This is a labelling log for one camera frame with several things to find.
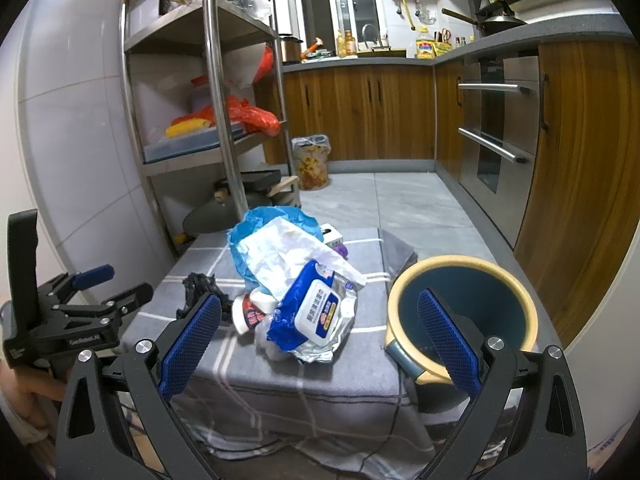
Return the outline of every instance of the purple object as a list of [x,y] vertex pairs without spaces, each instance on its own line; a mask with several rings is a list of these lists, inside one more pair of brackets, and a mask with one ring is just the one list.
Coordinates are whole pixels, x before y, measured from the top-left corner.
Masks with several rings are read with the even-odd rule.
[[342,256],[345,260],[348,259],[347,256],[349,256],[349,251],[347,250],[347,247],[345,247],[344,244],[337,244],[333,248],[334,248],[334,251],[340,254],[340,256]]

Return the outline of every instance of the faucet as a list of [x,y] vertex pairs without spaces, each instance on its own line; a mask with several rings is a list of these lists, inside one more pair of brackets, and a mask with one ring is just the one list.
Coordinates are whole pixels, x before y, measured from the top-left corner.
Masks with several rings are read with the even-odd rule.
[[373,27],[373,30],[376,31],[376,34],[378,35],[378,45],[382,46],[382,37],[380,36],[380,31],[377,30],[376,26],[373,25],[372,23],[366,23],[364,27],[362,27],[362,39],[364,40],[364,45],[369,48],[369,45],[367,44],[367,40],[364,37],[364,31],[366,30],[367,27]]

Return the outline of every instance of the gray checkered cloth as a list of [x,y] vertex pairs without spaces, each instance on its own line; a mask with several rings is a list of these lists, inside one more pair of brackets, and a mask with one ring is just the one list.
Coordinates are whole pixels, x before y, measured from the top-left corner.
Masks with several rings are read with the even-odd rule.
[[[270,362],[251,333],[221,326],[186,391],[172,406],[213,454],[240,459],[295,446],[313,459],[373,479],[413,479],[433,457],[410,381],[384,351],[388,289],[416,261],[411,247],[377,229],[345,229],[349,262],[367,277],[355,322],[332,364]],[[190,272],[215,274],[232,298],[244,293],[226,233],[200,236],[127,328],[131,348],[156,338],[184,304]]]

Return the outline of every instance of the gray countertop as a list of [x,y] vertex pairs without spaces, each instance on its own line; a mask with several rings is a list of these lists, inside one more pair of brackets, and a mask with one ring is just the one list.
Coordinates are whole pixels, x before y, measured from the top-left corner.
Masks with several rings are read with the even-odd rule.
[[283,71],[287,73],[316,68],[358,65],[433,66],[460,57],[473,57],[480,54],[485,55],[492,52],[527,48],[536,46],[539,43],[568,40],[635,41],[631,31],[619,14],[580,14],[505,30],[456,48],[435,59],[409,59],[405,57],[329,59],[287,65],[283,67]]

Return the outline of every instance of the human hand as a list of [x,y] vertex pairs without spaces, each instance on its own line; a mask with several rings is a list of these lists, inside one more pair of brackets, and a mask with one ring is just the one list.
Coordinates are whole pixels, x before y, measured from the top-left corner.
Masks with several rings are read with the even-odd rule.
[[29,366],[9,368],[6,361],[0,361],[0,390],[14,411],[36,428],[47,426],[36,395],[62,402],[65,387],[65,383],[43,370]]

